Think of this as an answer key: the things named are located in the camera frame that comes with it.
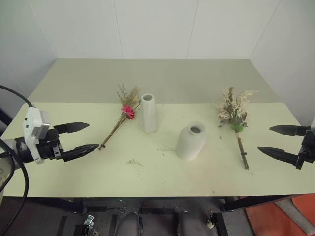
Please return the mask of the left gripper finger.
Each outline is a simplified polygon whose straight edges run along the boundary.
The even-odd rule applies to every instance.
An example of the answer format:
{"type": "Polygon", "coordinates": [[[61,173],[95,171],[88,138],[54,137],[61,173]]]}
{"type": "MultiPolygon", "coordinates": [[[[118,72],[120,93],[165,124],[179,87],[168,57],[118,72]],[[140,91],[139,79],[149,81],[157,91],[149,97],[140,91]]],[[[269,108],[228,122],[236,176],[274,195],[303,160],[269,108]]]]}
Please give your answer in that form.
{"type": "Polygon", "coordinates": [[[99,144],[86,144],[79,147],[75,147],[73,150],[66,151],[63,153],[63,161],[68,162],[80,157],[83,157],[90,152],[93,152],[99,147],[99,144]]]}
{"type": "Polygon", "coordinates": [[[74,133],[74,132],[78,132],[82,129],[85,129],[89,126],[90,125],[88,123],[84,123],[84,122],[72,122],[72,123],[55,125],[54,129],[56,129],[59,134],[74,133]]]}

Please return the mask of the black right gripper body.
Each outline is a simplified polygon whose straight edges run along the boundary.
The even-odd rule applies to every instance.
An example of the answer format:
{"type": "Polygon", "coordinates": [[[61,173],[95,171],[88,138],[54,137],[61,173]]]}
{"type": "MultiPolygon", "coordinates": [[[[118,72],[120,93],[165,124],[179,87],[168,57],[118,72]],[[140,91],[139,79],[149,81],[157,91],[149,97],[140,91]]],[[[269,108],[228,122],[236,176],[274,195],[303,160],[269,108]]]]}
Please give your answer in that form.
{"type": "Polygon", "coordinates": [[[296,168],[301,169],[304,162],[313,163],[315,161],[315,135],[313,131],[307,130],[304,139],[301,143],[301,148],[298,153],[296,168]]]}

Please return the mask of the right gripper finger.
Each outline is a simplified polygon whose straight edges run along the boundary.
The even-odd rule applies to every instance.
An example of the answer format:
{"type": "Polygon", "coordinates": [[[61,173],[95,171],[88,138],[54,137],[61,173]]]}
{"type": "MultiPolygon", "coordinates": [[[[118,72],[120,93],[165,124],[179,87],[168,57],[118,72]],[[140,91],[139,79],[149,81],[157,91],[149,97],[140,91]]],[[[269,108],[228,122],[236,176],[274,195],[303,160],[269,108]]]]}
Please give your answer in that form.
{"type": "Polygon", "coordinates": [[[311,129],[310,126],[297,125],[276,125],[269,128],[270,130],[289,136],[305,136],[306,132],[311,129]]]}
{"type": "Polygon", "coordinates": [[[296,166],[298,156],[274,147],[257,147],[262,153],[282,162],[296,166]]]}

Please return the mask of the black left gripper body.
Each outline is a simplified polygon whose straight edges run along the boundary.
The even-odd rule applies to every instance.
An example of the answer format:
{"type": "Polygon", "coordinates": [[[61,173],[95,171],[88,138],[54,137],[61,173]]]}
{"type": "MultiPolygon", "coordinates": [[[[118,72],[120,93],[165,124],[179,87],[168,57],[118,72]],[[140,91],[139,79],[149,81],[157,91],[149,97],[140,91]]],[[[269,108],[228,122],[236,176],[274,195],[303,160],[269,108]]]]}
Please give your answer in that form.
{"type": "Polygon", "coordinates": [[[56,129],[50,129],[46,136],[39,139],[36,145],[42,159],[63,159],[63,148],[59,140],[59,133],[56,129]]]}

